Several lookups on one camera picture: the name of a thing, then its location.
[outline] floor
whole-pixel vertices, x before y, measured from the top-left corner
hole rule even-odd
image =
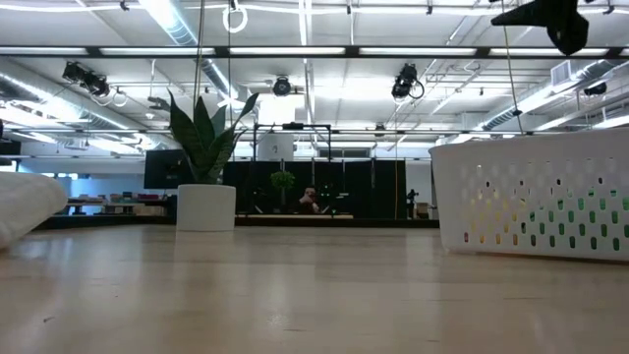
[[[0,353],[623,353],[629,265],[444,253],[438,230],[34,233]]]

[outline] white plastic basket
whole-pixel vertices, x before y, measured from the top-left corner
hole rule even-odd
[[[629,129],[430,154],[444,248],[629,260]]]

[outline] white fabric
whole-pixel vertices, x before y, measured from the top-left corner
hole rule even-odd
[[[68,197],[50,177],[0,172],[0,249],[66,206]]]

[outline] potted plant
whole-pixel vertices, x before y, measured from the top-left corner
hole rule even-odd
[[[199,97],[194,119],[182,111],[170,93],[170,130],[181,144],[195,176],[196,184],[179,186],[177,230],[231,231],[234,229],[236,189],[217,185],[218,176],[229,160],[240,134],[236,124],[254,109],[253,94],[231,127],[225,129],[223,106],[210,119]]]
[[[282,212],[287,211],[286,207],[286,191],[295,185],[295,175],[288,171],[277,171],[271,174],[271,185],[282,193]]]

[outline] snake plant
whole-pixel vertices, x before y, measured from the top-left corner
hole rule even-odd
[[[170,131],[175,140],[181,144],[195,176],[200,184],[216,184],[220,171],[229,160],[236,143],[244,133],[236,133],[236,124],[254,109],[257,93],[247,102],[238,119],[231,127],[225,129],[225,113],[227,106],[216,111],[210,119],[203,99],[199,97],[195,106],[194,119],[182,111],[170,93]]]

